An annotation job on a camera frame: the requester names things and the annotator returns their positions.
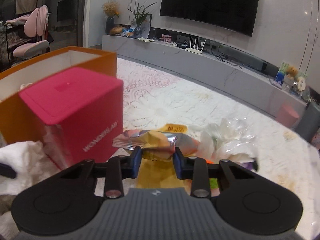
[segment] gray ribbed panel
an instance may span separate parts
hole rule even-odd
[[[225,223],[207,199],[187,195],[183,188],[130,189],[128,195],[103,203],[83,228],[61,236],[20,233],[15,240],[303,240],[293,231],[254,236]]]

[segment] pink stool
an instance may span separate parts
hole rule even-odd
[[[282,104],[276,121],[288,128],[291,128],[299,118],[300,116],[291,106]]]

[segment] stuffed toy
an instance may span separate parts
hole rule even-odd
[[[299,70],[296,69],[294,66],[289,66],[287,68],[287,77],[294,80],[294,77],[298,74]]]

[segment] television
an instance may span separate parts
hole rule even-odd
[[[72,0],[62,0],[58,2],[57,22],[73,19],[74,17]]]
[[[252,36],[259,0],[162,0],[160,15],[218,25]]]

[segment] black round pad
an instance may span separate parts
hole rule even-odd
[[[84,185],[71,179],[31,187],[12,203],[18,228],[40,236],[72,232],[87,224],[99,210],[99,200]]]
[[[216,201],[220,217],[231,226],[255,235],[276,235],[295,229],[302,216],[302,203],[271,181],[237,180]]]

